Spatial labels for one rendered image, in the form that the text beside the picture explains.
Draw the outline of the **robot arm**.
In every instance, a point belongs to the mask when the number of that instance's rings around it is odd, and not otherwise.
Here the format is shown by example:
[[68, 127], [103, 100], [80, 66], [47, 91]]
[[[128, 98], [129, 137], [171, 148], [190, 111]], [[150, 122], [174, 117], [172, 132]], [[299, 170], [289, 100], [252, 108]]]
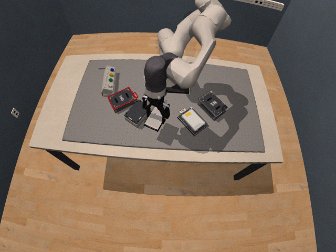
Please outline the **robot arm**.
[[[166, 87], [176, 84], [182, 89], [193, 87], [215, 48], [217, 31], [231, 24], [230, 16], [218, 0], [195, 0], [195, 6], [197, 10], [178, 24], [175, 33], [168, 28], [158, 32], [161, 57], [153, 56], [146, 61], [143, 76], [145, 93], [152, 99], [165, 97]], [[193, 37], [202, 49], [189, 64], [182, 57]]]

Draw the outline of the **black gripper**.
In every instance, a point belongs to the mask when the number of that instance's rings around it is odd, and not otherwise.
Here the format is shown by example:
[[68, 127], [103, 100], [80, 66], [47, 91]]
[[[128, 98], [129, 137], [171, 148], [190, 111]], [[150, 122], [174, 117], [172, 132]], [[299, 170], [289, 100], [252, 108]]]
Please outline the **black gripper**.
[[[161, 99], [152, 99], [152, 98], [148, 97], [147, 95], [144, 95], [142, 100], [143, 100], [142, 108], [145, 109], [147, 117], [149, 117], [149, 115], [151, 113], [150, 112], [150, 107], [151, 107], [151, 105], [153, 105], [153, 106], [157, 107], [157, 109], [160, 111], [160, 113], [163, 117], [162, 118], [162, 124], [164, 124], [166, 119], [168, 119], [169, 116], [170, 116], [170, 109], [169, 109], [170, 104], [165, 104], [164, 103], [164, 96], [161, 97]], [[147, 106], [147, 100], [150, 103], [149, 106]]]

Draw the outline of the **white operator button panel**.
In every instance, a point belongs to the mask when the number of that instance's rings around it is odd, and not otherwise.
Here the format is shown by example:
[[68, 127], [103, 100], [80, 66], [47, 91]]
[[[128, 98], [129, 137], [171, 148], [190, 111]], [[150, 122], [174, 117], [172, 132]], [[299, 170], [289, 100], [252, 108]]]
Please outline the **white operator button panel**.
[[116, 68], [106, 66], [106, 68], [99, 68], [99, 69], [105, 69], [101, 94], [102, 96], [110, 96], [115, 92], [116, 76], [117, 76], [117, 72], [115, 72]]

